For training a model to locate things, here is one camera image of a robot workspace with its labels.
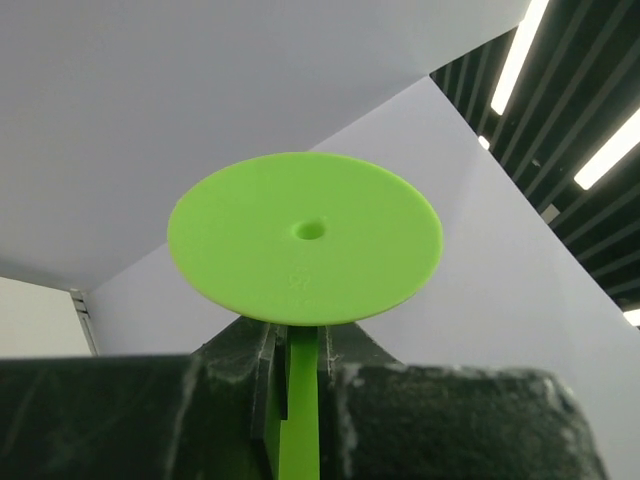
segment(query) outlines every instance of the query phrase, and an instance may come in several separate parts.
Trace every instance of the ceiling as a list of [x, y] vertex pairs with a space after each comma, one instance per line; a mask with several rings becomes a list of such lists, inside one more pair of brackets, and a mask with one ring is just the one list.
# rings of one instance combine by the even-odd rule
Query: ceiling
[[640, 108], [639, 18], [640, 0], [551, 0], [502, 116], [489, 104], [515, 29], [432, 73], [624, 309], [640, 306], [640, 146], [587, 191], [573, 177]]
[[311, 148], [527, 4], [2, 2], [0, 276], [101, 284], [202, 177]]

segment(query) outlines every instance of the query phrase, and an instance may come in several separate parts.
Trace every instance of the hole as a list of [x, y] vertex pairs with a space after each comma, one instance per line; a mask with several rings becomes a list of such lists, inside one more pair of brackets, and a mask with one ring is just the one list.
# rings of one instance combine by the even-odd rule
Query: hole
[[324, 235], [325, 228], [321, 220], [311, 220], [296, 225], [293, 234], [301, 240], [316, 240]]

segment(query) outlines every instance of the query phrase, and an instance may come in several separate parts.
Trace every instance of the green disc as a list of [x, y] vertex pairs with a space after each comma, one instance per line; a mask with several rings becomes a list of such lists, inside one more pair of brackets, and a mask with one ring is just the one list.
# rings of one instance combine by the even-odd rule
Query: green disc
[[442, 227], [397, 175], [327, 153], [231, 165], [178, 202], [178, 269], [202, 295], [258, 320], [348, 323], [412, 296], [434, 272]]

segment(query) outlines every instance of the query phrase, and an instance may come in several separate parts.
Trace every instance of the white wall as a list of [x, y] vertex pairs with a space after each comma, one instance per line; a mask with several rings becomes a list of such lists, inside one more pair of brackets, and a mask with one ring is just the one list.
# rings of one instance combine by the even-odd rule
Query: white wall
[[0, 358], [91, 355], [69, 292], [0, 278]]
[[[399, 359], [559, 374], [611, 478], [640, 472], [640, 336], [530, 207], [430, 79], [318, 145], [402, 175], [438, 211], [445, 251], [404, 305], [361, 322]], [[185, 286], [166, 247], [92, 292], [104, 352], [190, 351], [234, 315]]]

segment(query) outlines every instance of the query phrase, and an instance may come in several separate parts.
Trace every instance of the black ceiling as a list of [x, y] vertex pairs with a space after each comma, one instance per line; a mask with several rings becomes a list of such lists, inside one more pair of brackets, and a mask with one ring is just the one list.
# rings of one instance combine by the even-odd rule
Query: black ceiling
[[515, 30], [431, 74], [550, 227], [623, 309], [640, 307], [640, 146], [584, 191], [584, 163], [640, 108], [640, 0], [551, 0], [502, 116]]

